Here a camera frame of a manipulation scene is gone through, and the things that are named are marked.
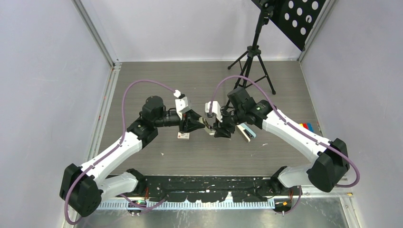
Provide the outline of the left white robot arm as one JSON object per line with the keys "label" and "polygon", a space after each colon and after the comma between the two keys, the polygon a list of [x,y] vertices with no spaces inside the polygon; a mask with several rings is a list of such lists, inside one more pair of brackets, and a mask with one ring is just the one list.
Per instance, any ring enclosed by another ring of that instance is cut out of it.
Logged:
{"label": "left white robot arm", "polygon": [[179,133],[190,133],[205,127],[202,116],[192,110],[189,100],[182,95],[175,107],[167,109],[163,99],[146,99],[139,117],[124,128],[122,136],[93,159],[80,166],[66,167],[60,197],[80,216],[92,214],[102,201],[123,193],[142,196],[146,189],[145,176],[135,169],[110,177],[123,161],[144,149],[158,135],[159,127],[177,126]]}

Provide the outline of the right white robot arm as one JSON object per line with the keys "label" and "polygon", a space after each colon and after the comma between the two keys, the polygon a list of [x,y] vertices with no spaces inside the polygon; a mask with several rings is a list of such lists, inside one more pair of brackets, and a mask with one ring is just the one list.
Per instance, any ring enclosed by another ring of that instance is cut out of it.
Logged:
{"label": "right white robot arm", "polygon": [[309,164],[280,167],[270,177],[270,188],[278,195],[298,185],[313,185],[323,192],[331,192],[350,169],[346,143],[338,138],[331,141],[300,126],[286,117],[267,100],[255,100],[242,88],[228,93],[232,112],[225,111],[217,101],[205,104],[205,112],[215,117],[214,136],[230,138],[235,126],[247,123],[272,133],[297,149]]}

